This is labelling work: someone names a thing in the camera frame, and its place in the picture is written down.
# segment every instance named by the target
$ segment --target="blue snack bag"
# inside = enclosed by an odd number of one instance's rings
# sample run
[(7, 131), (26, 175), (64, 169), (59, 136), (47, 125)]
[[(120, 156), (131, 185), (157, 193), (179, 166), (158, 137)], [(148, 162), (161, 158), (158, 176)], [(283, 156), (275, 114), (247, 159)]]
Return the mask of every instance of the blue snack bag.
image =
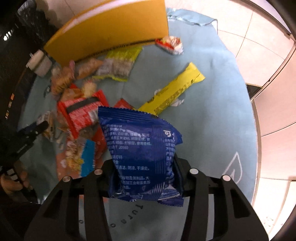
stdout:
[(181, 134), (165, 120), (136, 110), (99, 107), (98, 117), (120, 179), (110, 196), (182, 206), (182, 198), (162, 202), (181, 195), (172, 170)]

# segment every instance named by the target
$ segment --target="cardboard box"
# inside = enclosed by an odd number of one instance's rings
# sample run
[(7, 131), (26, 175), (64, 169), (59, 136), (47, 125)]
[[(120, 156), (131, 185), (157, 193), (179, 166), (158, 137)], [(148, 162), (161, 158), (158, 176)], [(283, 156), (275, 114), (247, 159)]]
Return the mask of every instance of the cardboard box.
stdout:
[(66, 23), (44, 49), (65, 66), (110, 49), (152, 43), (168, 34), (164, 0), (107, 0)]

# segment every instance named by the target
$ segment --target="small snack package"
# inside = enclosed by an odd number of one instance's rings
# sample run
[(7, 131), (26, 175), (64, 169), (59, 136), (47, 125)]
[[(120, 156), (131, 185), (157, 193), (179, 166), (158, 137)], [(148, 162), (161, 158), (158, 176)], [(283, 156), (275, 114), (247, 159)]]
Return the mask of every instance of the small snack package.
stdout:
[(121, 98), (117, 103), (113, 106), (114, 108), (121, 108), (121, 109), (130, 109), (135, 110), (135, 108), (130, 105), (125, 99)]
[(155, 44), (173, 55), (183, 53), (183, 44), (181, 39), (174, 36), (166, 36), (162, 39), (156, 39)]
[(98, 60), (96, 58), (90, 58), (86, 63), (82, 64), (79, 67), (77, 79), (81, 80), (93, 74), (102, 64), (103, 64), (102, 60)]
[(67, 100), (72, 100), (72, 99), (77, 99), (77, 98), (80, 98), (80, 97), (83, 97), (83, 93), (81, 92), (81, 90), (79, 88), (68, 88), (68, 89), (65, 89), (61, 98), (60, 98), (60, 101), (67, 101)]
[(48, 128), (42, 133), (44, 137), (46, 137), (51, 142), (54, 140), (54, 115), (51, 111), (47, 111), (45, 114), (38, 117), (36, 124), (39, 125), (43, 121), (48, 122)]
[(95, 142), (78, 137), (68, 139), (66, 168), (73, 178), (85, 177), (94, 170)]
[(96, 92), (96, 83), (94, 83), (91, 78), (85, 80), (82, 85), (81, 91), (84, 98), (91, 97)]
[(156, 93), (149, 101), (138, 110), (159, 115), (176, 98), (178, 98), (192, 84), (203, 81), (205, 77), (191, 62), (183, 73), (171, 81), (161, 91)]
[(80, 130), (98, 122), (99, 106), (109, 106), (102, 90), (90, 98), (59, 101), (57, 109), (65, 117), (71, 134), (76, 139)]
[[(162, 202), (180, 197), (174, 187), (173, 157), (181, 134), (157, 116), (129, 109), (99, 107), (98, 116), (117, 169), (111, 197)], [(172, 206), (182, 206), (183, 198)]]
[(103, 65), (98, 69), (95, 79), (110, 77), (117, 81), (128, 80), (133, 64), (136, 61), (142, 47), (130, 47), (115, 49), (108, 52)]
[(66, 66), (58, 74), (58, 71), (53, 71), (51, 92), (54, 95), (61, 94), (64, 89), (67, 89), (75, 79), (75, 62), (71, 60), (69, 66)]

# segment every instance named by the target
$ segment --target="clear plastic bag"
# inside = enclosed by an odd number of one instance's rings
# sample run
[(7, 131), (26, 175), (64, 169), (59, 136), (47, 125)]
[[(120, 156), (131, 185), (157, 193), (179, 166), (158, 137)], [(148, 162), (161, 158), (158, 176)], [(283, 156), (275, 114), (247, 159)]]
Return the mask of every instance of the clear plastic bag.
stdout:
[(117, 81), (127, 81), (131, 69), (142, 51), (142, 47), (115, 49), (108, 52), (103, 64), (96, 72), (95, 79), (110, 77)]
[(58, 72), (53, 73), (53, 74), (57, 74), (52, 76), (51, 92), (54, 95), (61, 94), (65, 89), (67, 89), (71, 85), (71, 83), (75, 79), (74, 71), (75, 71), (75, 62), (71, 60), (69, 62), (69, 66), (63, 67), (60, 74), (58, 74)]

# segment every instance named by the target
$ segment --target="red and white wrapper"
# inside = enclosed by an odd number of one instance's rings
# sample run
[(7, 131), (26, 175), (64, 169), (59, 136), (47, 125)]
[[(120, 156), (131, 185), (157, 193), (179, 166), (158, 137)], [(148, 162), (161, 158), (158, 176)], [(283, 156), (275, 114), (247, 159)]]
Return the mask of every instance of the red and white wrapper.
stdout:
[(79, 131), (81, 129), (94, 125), (98, 122), (99, 106), (109, 106), (102, 90), (94, 93), (92, 97), (96, 97), (96, 101), (82, 105), (71, 112), (68, 111), (69, 107), (85, 101), (87, 98), (78, 98), (74, 100), (67, 100), (65, 102), (59, 101), (57, 104), (58, 111), (60, 111), (66, 118), (74, 139), (79, 136)]
[(120, 109), (130, 109), (135, 110), (135, 108), (130, 105), (125, 99), (121, 98), (117, 103), (113, 106), (114, 108), (120, 108)]
[(155, 44), (173, 55), (183, 53), (183, 44), (181, 39), (174, 36), (166, 36), (162, 39), (156, 39)]

